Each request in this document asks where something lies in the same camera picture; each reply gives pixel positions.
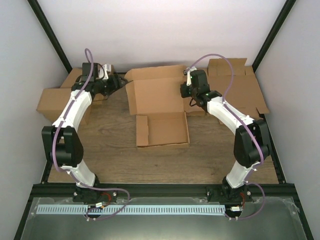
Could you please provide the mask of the brown cardboard box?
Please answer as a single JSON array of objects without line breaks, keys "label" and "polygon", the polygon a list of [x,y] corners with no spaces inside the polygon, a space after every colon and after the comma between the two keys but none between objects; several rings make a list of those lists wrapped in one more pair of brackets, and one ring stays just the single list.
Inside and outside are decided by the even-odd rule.
[{"label": "brown cardboard box", "polygon": [[189,129],[180,86],[184,65],[133,68],[125,74],[129,113],[140,151],[187,148]]}]

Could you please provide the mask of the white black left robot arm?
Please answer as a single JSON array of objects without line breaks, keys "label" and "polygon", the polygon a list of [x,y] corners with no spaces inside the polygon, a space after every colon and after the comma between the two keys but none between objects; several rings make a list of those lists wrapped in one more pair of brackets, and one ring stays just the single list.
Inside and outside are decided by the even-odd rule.
[{"label": "white black left robot arm", "polygon": [[73,69],[70,97],[62,113],[51,126],[41,131],[46,159],[58,172],[67,173],[75,181],[74,199],[97,202],[104,192],[98,177],[84,161],[84,147],[78,135],[81,120],[96,95],[109,97],[128,84],[128,80],[112,73],[111,67],[84,62]]}]

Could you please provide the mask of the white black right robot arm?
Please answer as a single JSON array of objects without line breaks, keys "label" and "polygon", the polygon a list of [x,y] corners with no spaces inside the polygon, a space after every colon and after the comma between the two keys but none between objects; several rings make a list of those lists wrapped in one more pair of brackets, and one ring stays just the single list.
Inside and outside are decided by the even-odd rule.
[{"label": "white black right robot arm", "polygon": [[221,187],[223,198],[232,202],[240,196],[250,175],[271,154],[269,128],[264,120],[255,120],[240,112],[221,93],[211,90],[204,70],[187,68],[184,75],[186,81],[180,86],[181,97],[190,98],[190,106],[198,106],[218,118],[234,134],[235,163]]}]

